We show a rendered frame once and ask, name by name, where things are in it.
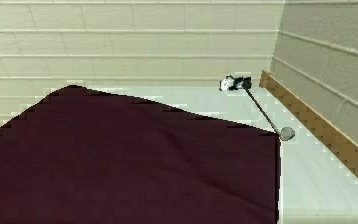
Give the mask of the dark maroon bed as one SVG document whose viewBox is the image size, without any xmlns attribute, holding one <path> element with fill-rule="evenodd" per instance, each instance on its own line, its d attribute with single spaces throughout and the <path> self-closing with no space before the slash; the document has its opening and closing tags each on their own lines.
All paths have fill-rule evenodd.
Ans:
<svg viewBox="0 0 358 224">
<path fill-rule="evenodd" d="M 0 224 L 277 224 L 277 134 L 70 85 L 0 127 Z"/>
</svg>

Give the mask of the black and white floor lamp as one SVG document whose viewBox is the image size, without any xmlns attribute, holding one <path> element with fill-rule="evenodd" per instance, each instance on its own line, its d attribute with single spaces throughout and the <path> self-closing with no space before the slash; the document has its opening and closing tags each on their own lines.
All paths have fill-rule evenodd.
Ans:
<svg viewBox="0 0 358 224">
<path fill-rule="evenodd" d="M 247 95 L 251 98 L 255 106 L 262 113 L 266 121 L 270 124 L 272 129 L 278 134 L 281 141 L 292 140 L 296 136 L 296 132 L 291 127 L 283 127 L 279 129 L 273 121 L 270 119 L 268 114 L 263 110 L 261 105 L 258 103 L 256 98 L 251 93 L 250 89 L 252 87 L 252 78 L 251 77 L 234 77 L 233 75 L 227 75 L 224 79 L 219 82 L 220 91 L 238 91 L 244 90 Z"/>
</svg>

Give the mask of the brown wooden skirting board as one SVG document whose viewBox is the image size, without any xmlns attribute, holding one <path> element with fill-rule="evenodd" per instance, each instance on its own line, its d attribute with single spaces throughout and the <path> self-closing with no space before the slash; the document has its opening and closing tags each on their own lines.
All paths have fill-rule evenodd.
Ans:
<svg viewBox="0 0 358 224">
<path fill-rule="evenodd" d="M 330 121 L 278 82 L 261 71 L 259 86 L 278 99 L 358 179 L 358 144 Z"/>
</svg>

